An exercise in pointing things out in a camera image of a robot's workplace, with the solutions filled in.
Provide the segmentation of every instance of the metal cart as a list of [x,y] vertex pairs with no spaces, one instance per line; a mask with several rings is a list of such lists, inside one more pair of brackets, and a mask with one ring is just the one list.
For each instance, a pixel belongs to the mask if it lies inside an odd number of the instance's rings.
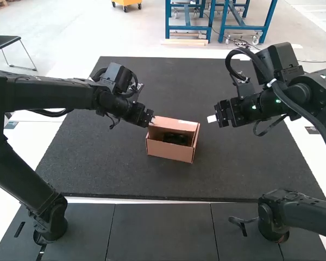
[[116,4],[123,6],[123,11],[126,13],[128,11],[127,6],[131,4],[137,4],[137,7],[141,9],[142,0],[112,0],[112,6],[116,7]]
[[[215,3],[216,0],[211,0],[211,8],[210,8],[210,18],[207,26],[193,26],[191,25],[190,19],[190,8],[194,8],[194,13],[196,14],[196,10],[199,9],[200,14],[199,17],[203,17],[203,12],[205,8],[205,0],[201,0],[202,3],[199,4],[199,0],[196,0],[195,4],[191,4],[190,0],[166,0],[165,1],[165,38],[170,38],[170,30],[186,30],[186,31],[205,31],[206,39],[210,42],[211,30],[212,30],[212,21],[214,20],[214,12],[215,12]],[[171,26],[169,25],[169,18],[172,15],[173,7],[183,7],[185,13],[185,22],[184,26]]]
[[[247,16],[250,0],[246,0],[245,4],[237,4],[235,0],[224,0],[224,3],[216,3],[216,6],[223,6],[223,12],[222,12],[222,20],[221,20],[221,28],[220,28],[220,35],[218,37],[218,42],[223,42],[223,39],[225,38],[225,43],[228,44],[231,35],[237,35],[238,38],[241,38],[243,35],[251,35],[252,36],[252,44],[257,45],[258,43],[262,44],[265,42],[265,38],[269,29],[269,25],[271,24],[272,16],[274,14],[275,6],[277,4],[278,0],[271,0],[271,5],[269,7],[267,17],[265,24],[263,26],[248,26],[244,23],[243,18]],[[243,8],[243,14],[240,16],[240,12],[236,10],[236,7],[242,7]],[[238,26],[232,26],[226,24],[226,18],[229,11],[233,14],[235,20],[238,23]],[[227,33],[227,36],[225,37],[225,30],[231,29],[231,30],[252,30],[254,33]]]

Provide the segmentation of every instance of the black chair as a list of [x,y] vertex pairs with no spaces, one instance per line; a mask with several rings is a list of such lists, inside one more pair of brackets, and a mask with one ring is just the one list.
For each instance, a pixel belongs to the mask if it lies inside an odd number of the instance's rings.
[[[9,46],[9,45],[11,45],[11,44],[17,42],[17,41],[21,42],[21,44],[22,44],[24,50],[26,50],[26,53],[27,53],[27,55],[28,55],[30,61],[31,61],[32,64],[34,65],[34,68],[33,68],[33,69],[31,69],[31,68],[26,68],[26,67],[20,67],[20,66],[16,66],[16,65],[12,65],[12,64],[9,64],[9,63],[8,63],[3,48],[5,48],[5,47],[7,47],[7,46]],[[26,70],[37,71],[37,68],[36,68],[36,66],[35,66],[35,64],[34,64],[34,62],[33,62],[33,60],[32,60],[32,58],[30,57],[30,55],[29,55],[27,49],[25,48],[24,44],[22,43],[22,41],[21,41],[21,37],[20,37],[20,36],[0,35],[0,50],[2,51],[2,54],[4,55],[4,57],[5,57],[5,61],[6,61],[6,63],[7,63],[8,66],[13,67],[13,68],[21,68],[21,69],[26,69]]]

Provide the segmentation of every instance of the yellow cart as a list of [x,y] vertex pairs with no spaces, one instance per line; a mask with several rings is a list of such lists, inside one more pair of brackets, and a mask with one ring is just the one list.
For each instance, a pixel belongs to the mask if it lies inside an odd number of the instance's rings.
[[116,4],[120,4],[123,6],[123,11],[126,13],[127,12],[127,6],[131,4],[137,4],[137,7],[141,9],[141,2],[142,0],[114,0],[112,1],[112,6],[116,7]]

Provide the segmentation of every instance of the black floor mat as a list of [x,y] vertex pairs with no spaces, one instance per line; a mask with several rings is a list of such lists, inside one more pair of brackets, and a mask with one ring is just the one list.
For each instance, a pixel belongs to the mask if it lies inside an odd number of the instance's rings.
[[[201,123],[195,160],[147,156],[146,129],[121,122],[109,130],[107,117],[76,110],[37,167],[65,195],[246,201],[292,188],[324,199],[283,122],[264,137],[255,136],[252,125],[220,129],[207,123],[219,100],[236,96],[224,60],[101,57],[93,73],[111,61],[133,70],[145,84],[139,101],[155,115]],[[256,84],[250,61],[232,63]]]

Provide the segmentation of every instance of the chair leg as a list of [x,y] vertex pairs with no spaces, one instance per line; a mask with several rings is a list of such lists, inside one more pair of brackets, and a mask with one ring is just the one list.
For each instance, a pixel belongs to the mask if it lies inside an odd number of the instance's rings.
[[32,64],[34,65],[34,68],[32,69],[32,68],[21,67],[21,66],[16,66],[16,65],[13,65],[13,64],[9,64],[8,61],[7,61],[7,58],[6,58],[6,56],[5,56],[4,50],[1,49],[1,51],[2,51],[2,53],[3,53],[3,55],[4,55],[4,57],[5,57],[5,61],[6,61],[7,65],[10,66],[10,67],[13,67],[13,68],[26,69],[26,70],[32,70],[32,71],[37,72],[37,68],[36,68],[36,66],[35,66],[35,64],[34,64],[34,62],[33,62],[33,60],[32,60],[32,58],[30,57],[30,55],[29,55],[29,53],[28,53],[26,47],[24,46],[24,44],[22,43],[21,40],[20,40],[20,42],[21,42],[21,44],[22,44],[24,50],[26,51],[26,53],[27,53],[27,55],[28,55],[30,61],[31,61]]

